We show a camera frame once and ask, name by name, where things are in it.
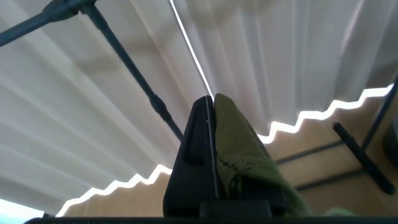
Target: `corrugated metal sheet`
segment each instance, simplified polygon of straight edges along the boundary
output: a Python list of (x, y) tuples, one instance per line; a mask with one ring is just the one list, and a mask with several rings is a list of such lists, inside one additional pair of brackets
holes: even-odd
[[(48, 2), (0, 1), (0, 29)], [(300, 111), (388, 85), (397, 62), (391, 0), (96, 5), (182, 131), (192, 103), (208, 94), (201, 75), (267, 136), (272, 121), (294, 125)], [(3, 199), (57, 213), (92, 187), (174, 163), (178, 140), (85, 16), (0, 49), (0, 102)]]

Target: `white corrugated ceiling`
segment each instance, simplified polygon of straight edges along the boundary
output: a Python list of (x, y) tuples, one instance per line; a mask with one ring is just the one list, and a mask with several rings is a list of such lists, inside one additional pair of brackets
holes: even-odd
[[(0, 1), (0, 29), (48, 2)], [(397, 65), (393, 0), (96, 5), (182, 131), (208, 94), (202, 75), (268, 136), (272, 121), (294, 125), (300, 111), (387, 86)], [(3, 199), (57, 213), (92, 187), (174, 163), (179, 141), (86, 16), (2, 47), (0, 102)]]

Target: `metal frame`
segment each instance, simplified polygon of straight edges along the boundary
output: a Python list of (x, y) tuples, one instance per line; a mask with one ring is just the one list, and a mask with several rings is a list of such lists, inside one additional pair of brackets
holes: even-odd
[[(112, 46), (114, 51), (117, 53), (119, 58), (123, 61), (124, 65), (131, 72), (131, 75), (137, 80), (138, 84), (144, 90), (148, 96), (152, 107), (155, 111), (163, 118), (163, 120), (170, 126), (171, 130), (174, 132), (179, 140), (182, 140), (182, 132), (175, 124), (170, 113), (167, 111), (165, 103), (153, 92), (152, 88), (146, 82), (145, 78), (142, 76), (141, 72), (138, 70), (134, 62), (131, 60), (130, 56), (120, 44), (120, 41), (109, 28), (105, 18), (101, 15), (97, 7), (95, 6), (96, 0), (53, 0), (51, 1), (41, 13), (31, 17), (30, 19), (21, 22), (20, 24), (11, 27), (8, 30), (0, 33), (0, 47), (6, 45), (13, 40), (16, 40), (23, 35), (28, 34), (50, 22), (58, 22), (69, 19), (79, 12), (86, 14), (93, 24), (101, 31), (106, 40)], [(305, 156), (309, 156), (314, 153), (322, 152), (324, 150), (340, 146), (342, 144), (347, 145), (350, 151), (355, 155), (358, 161), (361, 163), (363, 169), (353, 170), (346, 172), (344, 174), (336, 175), (333, 177), (318, 180), (309, 184), (305, 184), (297, 187), (298, 190), (305, 190), (312, 187), (317, 187), (324, 184), (329, 184), (342, 179), (346, 179), (359, 174), (369, 174), (373, 180), (380, 186), (380, 188), (387, 194), (393, 194), (395, 192), (395, 187), (387, 179), (387, 177), (379, 170), (377, 165), (373, 163), (372, 160), (366, 155), (366, 148), (369, 146), (375, 132), (377, 131), (382, 119), (386, 115), (388, 108), (391, 105), (392, 99), (394, 98), (398, 89), (398, 78), (396, 78), (394, 85), (389, 92), (379, 114), (377, 115), (373, 125), (371, 126), (368, 134), (365, 137), (362, 146), (359, 147), (357, 142), (347, 133), (347, 131), (342, 127), (340, 123), (333, 125), (333, 129), (341, 138), (340, 141), (331, 142), (324, 146), (317, 147), (299, 154), (286, 157), (277, 161), (277, 164), (284, 164), (289, 161), (294, 161)]]
[(383, 192), (385, 192), (386, 194), (390, 194), (390, 195), (395, 193), (396, 189), (393, 186), (393, 184), (381, 172), (381, 170), (378, 168), (378, 166), (375, 165), (375, 163), (373, 163), (373, 161), (368, 157), (368, 155), (366, 155), (366, 149), (368, 148), (370, 142), (372, 141), (378, 127), (381, 124), (381, 121), (385, 117), (385, 115), (392, 103), (392, 100), (394, 99), (394, 97), (397, 93), (398, 76), (397, 76), (397, 74), (395, 74), (395, 76), (396, 77), (394, 80), (394, 84), (393, 84), (390, 92), (386, 96), (386, 99), (380, 109), (380, 112), (377, 114), (376, 119), (374, 120), (372, 126), (370, 127), (370, 129), (365, 137), (365, 140), (362, 143), (362, 146), (358, 145), (358, 143), (355, 141), (355, 139), (348, 134), (347, 130), (345, 130), (345, 128), (340, 123), (335, 123), (333, 125), (333, 130), (336, 132), (337, 135), (339, 135), (339, 137), (341, 139), (340, 141), (331, 142), (326, 145), (319, 146), (314, 149), (310, 149), (310, 150), (307, 150), (307, 151), (295, 154), (293, 156), (289, 156), (289, 157), (286, 157), (286, 158), (276, 161), (276, 163), (278, 165), (281, 165), (281, 164), (285, 164), (290, 161), (294, 161), (296, 159), (300, 159), (305, 156), (309, 156), (309, 155), (312, 155), (312, 154), (315, 154), (318, 152), (322, 152), (327, 149), (331, 149), (331, 148), (340, 146), (342, 144), (345, 144), (348, 147), (348, 149), (357, 158), (359, 163), (361, 163), (362, 169), (348, 171), (343, 174), (334, 175), (331, 177), (327, 177), (325, 179), (316, 180), (316, 181), (308, 183), (308, 184), (300, 185), (300, 186), (296, 187), (297, 190), (307, 190), (307, 189), (310, 189), (313, 187), (318, 187), (321, 185), (334, 183), (334, 182), (344, 180), (344, 179), (347, 179), (350, 177), (354, 177), (357, 175), (369, 174)]

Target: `metal bar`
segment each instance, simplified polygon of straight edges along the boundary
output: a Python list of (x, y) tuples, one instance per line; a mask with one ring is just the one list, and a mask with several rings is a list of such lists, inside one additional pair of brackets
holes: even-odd
[(296, 187), (296, 190), (307, 190), (307, 189), (311, 189), (313, 187), (319, 187), (322, 185), (345, 180), (350, 177), (354, 177), (354, 176), (361, 175), (361, 174), (366, 174), (366, 171), (364, 169), (352, 170), (349, 172), (345, 172), (344, 174), (338, 174), (338, 175), (327, 177), (325, 179), (317, 180), (317, 181), (314, 181), (314, 182), (311, 182), (308, 184), (300, 185), (300, 186)]
[(361, 145), (361, 149), (363, 151), (366, 151), (366, 148), (368, 148), (370, 142), (372, 141), (372, 138), (374, 137), (374, 134), (376, 133), (377, 129), (379, 128), (381, 121), (383, 120), (383, 118), (385, 117), (387, 110), (389, 109), (392, 100), (394, 99), (396, 92), (398, 90), (398, 76), (397, 76), (397, 72), (395, 74), (396, 79), (394, 81), (394, 85), (392, 86), (390, 92), (387, 95), (386, 100), (383, 103), (382, 108), (380, 109), (380, 112), (377, 114), (376, 119), (374, 120), (371, 128), (369, 129), (365, 140), (363, 141), (362, 145)]
[(180, 128), (175, 124), (170, 113), (167, 111), (165, 103), (153, 92), (152, 88), (149, 86), (145, 78), (142, 76), (141, 72), (131, 60), (129, 54), (126, 52), (118, 38), (109, 28), (108, 23), (99, 12), (97, 7), (94, 4), (86, 4), (82, 7), (81, 11), (87, 14), (87, 16), (93, 21), (94, 25), (102, 32), (106, 40), (112, 46), (113, 50), (117, 53), (119, 58), (123, 61), (127, 69), (130, 71), (131, 75), (137, 80), (138, 84), (149, 97), (150, 103), (155, 111), (170, 126), (176, 137), (179, 138), (179, 140), (181, 141), (183, 134)]
[(373, 161), (360, 148), (355, 139), (348, 134), (345, 128), (340, 123), (336, 123), (333, 125), (333, 130), (335, 130), (341, 140), (346, 143), (348, 149), (350, 149), (350, 151), (354, 154), (359, 163), (361, 163), (366, 172), (377, 183), (380, 189), (386, 194), (393, 194), (396, 191), (396, 188), (393, 186), (390, 180), (381, 172), (378, 166), (375, 165), (375, 163), (373, 163)]
[(286, 158), (280, 159), (280, 160), (276, 161), (276, 164), (281, 165), (281, 164), (284, 164), (286, 162), (294, 161), (296, 159), (300, 159), (300, 158), (303, 158), (305, 156), (309, 156), (309, 155), (314, 154), (314, 153), (322, 152), (324, 150), (327, 150), (327, 149), (330, 149), (330, 148), (333, 148), (333, 147), (337, 147), (337, 146), (340, 146), (340, 145), (343, 145), (343, 144), (344, 144), (344, 142), (342, 140), (331, 142), (329, 144), (318, 146), (316, 148), (307, 150), (305, 152), (301, 152), (301, 153), (298, 153), (296, 155), (288, 156)]
[(78, 8), (96, 0), (53, 0), (41, 13), (0, 33), (0, 47), (50, 22), (69, 19), (78, 14)]

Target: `olive green cloth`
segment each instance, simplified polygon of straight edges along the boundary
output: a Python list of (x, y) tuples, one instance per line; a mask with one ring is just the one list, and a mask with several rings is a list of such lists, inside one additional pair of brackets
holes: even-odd
[(289, 203), (285, 216), (311, 215), (309, 206), (282, 177), (276, 163), (233, 100), (217, 94), (214, 105), (217, 168), (226, 196), (230, 197), (231, 189), (239, 189), (239, 177), (246, 176), (282, 188)]

